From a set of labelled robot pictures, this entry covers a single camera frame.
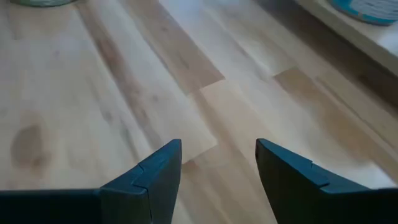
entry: light wood plank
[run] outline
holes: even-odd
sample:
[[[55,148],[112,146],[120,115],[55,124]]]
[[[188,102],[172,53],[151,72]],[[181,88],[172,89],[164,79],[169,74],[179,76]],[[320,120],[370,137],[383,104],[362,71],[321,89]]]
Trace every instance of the light wood plank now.
[[[272,8],[262,8],[255,0],[216,0],[216,2],[239,19],[244,27],[258,30],[282,48],[305,74],[316,77],[330,69],[328,62],[324,61],[314,49],[272,16],[269,12]]]
[[[173,213],[173,224],[193,224],[195,223],[192,221],[187,206],[184,205],[184,202],[181,199],[181,191],[178,190],[177,200],[174,206],[174,213]]]
[[[124,5],[184,93],[224,79],[158,0],[125,1]]]
[[[0,188],[99,187],[149,155],[74,8],[7,10],[19,37],[2,49]]]
[[[385,140],[398,158],[398,120],[396,116],[384,109],[376,100],[339,74],[328,73],[319,77],[321,83],[343,102],[357,117],[366,123],[376,134]]]
[[[203,0],[205,11],[219,23],[228,34],[246,51],[261,67],[268,77],[277,75],[295,65],[295,62],[272,41],[264,29],[247,23],[228,7],[217,1]]]
[[[187,162],[215,146],[216,139],[122,5],[99,0],[78,8],[152,148],[179,138],[187,146]]]
[[[225,78],[245,81],[266,80],[271,76],[203,10],[201,2],[165,0],[161,3]]]
[[[278,142],[234,82],[223,80],[202,88],[192,95],[192,100],[212,133],[219,140],[229,142],[231,149],[241,151],[254,170],[256,139]]]
[[[195,223],[276,223],[258,175],[224,144],[183,165],[180,198]]]
[[[367,184],[377,182],[379,184],[372,184],[373,187],[394,186],[394,182],[384,172],[397,180],[398,176],[395,170],[398,166],[395,160],[323,94],[311,79],[298,69],[281,73],[275,79],[289,96],[310,115],[320,132],[323,132],[323,136],[327,136],[336,144],[336,147],[331,148],[319,145],[319,152],[329,148],[328,150],[331,150],[333,155],[330,155],[329,152],[325,153],[330,159],[335,160],[332,163],[345,166],[344,161],[346,161],[350,164],[344,170],[337,167],[335,169],[339,169],[339,172],[346,172],[349,178],[360,179],[360,182]]]

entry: wood grain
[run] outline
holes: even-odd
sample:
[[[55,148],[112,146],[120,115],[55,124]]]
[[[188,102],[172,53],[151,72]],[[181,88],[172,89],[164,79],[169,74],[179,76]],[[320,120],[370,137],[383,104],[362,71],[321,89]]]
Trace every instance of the wood grain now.
[[[224,78],[157,0],[126,1],[125,5],[184,93]]]
[[[215,138],[131,19],[117,15],[122,6],[98,1],[78,7],[81,14],[92,15],[86,25],[152,148],[180,138],[190,146],[183,149],[187,162],[215,146]]]
[[[173,138],[183,144],[173,223],[276,223],[256,138],[365,186],[396,186],[397,115],[358,79],[379,68],[342,59],[361,52],[339,38],[323,46],[330,30],[296,10],[0,3],[0,189],[99,187]]]

